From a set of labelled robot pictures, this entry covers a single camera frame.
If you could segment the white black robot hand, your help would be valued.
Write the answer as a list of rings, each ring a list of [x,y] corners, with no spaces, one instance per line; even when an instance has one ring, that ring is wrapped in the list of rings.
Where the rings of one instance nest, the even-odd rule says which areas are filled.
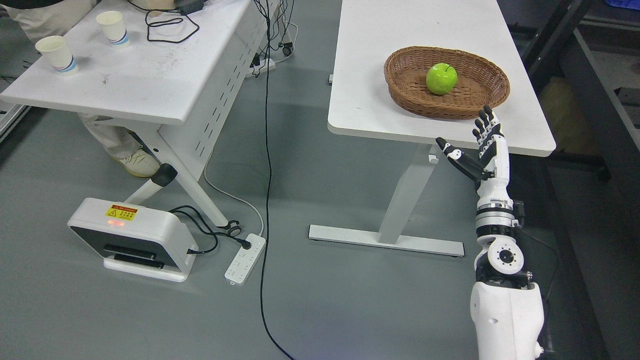
[[[478,145],[477,160],[443,137],[437,137],[436,143],[448,161],[475,183],[480,198],[477,205],[479,209],[512,208],[514,201],[507,192],[510,182],[509,151],[501,123],[486,104],[478,112],[474,124],[476,128],[472,134]]]

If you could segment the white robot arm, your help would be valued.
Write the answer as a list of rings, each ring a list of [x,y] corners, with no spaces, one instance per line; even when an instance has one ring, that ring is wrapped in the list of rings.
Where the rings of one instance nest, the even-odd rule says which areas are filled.
[[[470,315],[481,360],[535,360],[543,353],[538,342],[544,324],[540,288],[525,269],[517,244],[519,221],[512,201],[481,198],[476,216],[475,283]]]

